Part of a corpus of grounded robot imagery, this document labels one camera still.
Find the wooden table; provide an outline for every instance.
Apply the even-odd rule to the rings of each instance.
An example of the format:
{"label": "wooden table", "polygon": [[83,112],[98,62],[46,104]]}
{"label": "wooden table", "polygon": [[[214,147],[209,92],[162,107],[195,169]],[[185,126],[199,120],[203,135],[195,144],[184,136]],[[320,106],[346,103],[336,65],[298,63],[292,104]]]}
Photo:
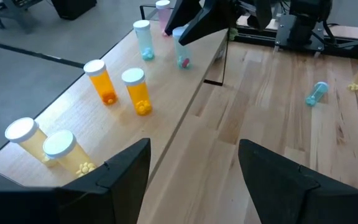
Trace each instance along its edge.
{"label": "wooden table", "polygon": [[[356,27],[333,31],[358,35]],[[219,76],[214,66],[207,78]],[[358,188],[358,92],[347,90],[357,68],[349,58],[231,42],[225,85],[199,90],[146,191],[138,224],[260,223],[237,157],[240,139]],[[330,89],[310,108],[305,96],[318,81]]]}
{"label": "wooden table", "polygon": [[[151,138],[152,172],[198,92],[219,46],[226,38],[226,31],[190,44],[193,67],[191,70],[179,70],[172,38],[162,37],[158,24],[151,24],[156,54],[153,61],[141,59],[134,31],[102,58],[119,102],[104,106],[89,78],[84,75],[36,119],[40,128],[46,134],[61,129],[72,131],[97,164],[102,164],[140,138]],[[132,67],[140,67],[146,74],[154,109],[148,116],[135,114],[121,80],[121,73]],[[11,143],[0,151],[0,173],[22,185],[32,186],[64,185],[73,180],[73,176],[60,166],[48,169],[17,144]]]}

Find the pink pill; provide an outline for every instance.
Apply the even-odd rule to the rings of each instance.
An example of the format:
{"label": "pink pill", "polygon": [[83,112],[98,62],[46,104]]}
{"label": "pink pill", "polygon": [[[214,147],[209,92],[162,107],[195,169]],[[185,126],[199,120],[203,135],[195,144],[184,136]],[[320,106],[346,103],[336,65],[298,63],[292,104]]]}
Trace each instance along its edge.
{"label": "pink pill", "polygon": [[190,59],[186,58],[186,59],[183,61],[183,63],[181,64],[181,66],[182,66],[183,68],[186,68],[186,67],[189,65],[189,63],[190,63]]}

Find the cable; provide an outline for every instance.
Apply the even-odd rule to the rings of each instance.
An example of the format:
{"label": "cable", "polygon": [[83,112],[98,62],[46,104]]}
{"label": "cable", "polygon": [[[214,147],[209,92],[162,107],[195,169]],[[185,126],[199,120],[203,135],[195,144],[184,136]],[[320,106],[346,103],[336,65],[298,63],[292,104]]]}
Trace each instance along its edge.
{"label": "cable", "polygon": [[331,30],[329,29],[328,25],[327,25],[327,20],[323,21],[323,27],[326,30],[329,38],[331,39],[332,44],[336,45],[336,39],[334,34],[331,32]]}
{"label": "cable", "polygon": [[288,5],[286,1],[282,0],[282,3],[284,3],[284,5],[286,5],[288,8],[290,8],[290,5]]}
{"label": "cable", "polygon": [[280,5],[281,5],[281,11],[283,13],[287,13],[287,9],[285,9],[284,5],[283,5],[283,1],[280,1]]}

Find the yellow pill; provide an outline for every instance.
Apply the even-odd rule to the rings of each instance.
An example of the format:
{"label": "yellow pill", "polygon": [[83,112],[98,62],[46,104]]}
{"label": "yellow pill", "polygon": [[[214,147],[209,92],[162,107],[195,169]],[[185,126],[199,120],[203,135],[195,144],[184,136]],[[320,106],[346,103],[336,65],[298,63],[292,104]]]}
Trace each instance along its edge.
{"label": "yellow pill", "polygon": [[86,174],[89,171],[89,168],[83,167],[81,171],[82,173]]}

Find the concrete floor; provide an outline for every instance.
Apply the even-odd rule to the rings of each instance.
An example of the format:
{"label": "concrete floor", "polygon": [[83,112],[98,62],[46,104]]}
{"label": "concrete floor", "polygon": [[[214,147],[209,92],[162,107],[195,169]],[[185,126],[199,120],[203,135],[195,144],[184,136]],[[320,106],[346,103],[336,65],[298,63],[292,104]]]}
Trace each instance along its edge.
{"label": "concrete floor", "polygon": [[[132,29],[132,23],[140,19],[139,5],[155,1],[98,0],[96,7],[75,21],[65,21],[45,0],[27,12],[34,27],[31,34],[4,19],[0,43],[86,63],[101,58]],[[334,0],[333,4],[329,22],[358,26],[358,2]],[[4,130],[10,122],[36,116],[81,74],[79,68],[0,49],[0,147],[6,142]]]}
{"label": "concrete floor", "polygon": [[27,20],[34,28],[31,34],[24,34],[15,21],[4,19],[6,29],[0,30],[0,43],[86,63],[100,58],[132,29],[133,22],[141,19],[141,4],[155,2],[98,0],[94,8],[76,20],[65,21],[48,1],[27,12]]}

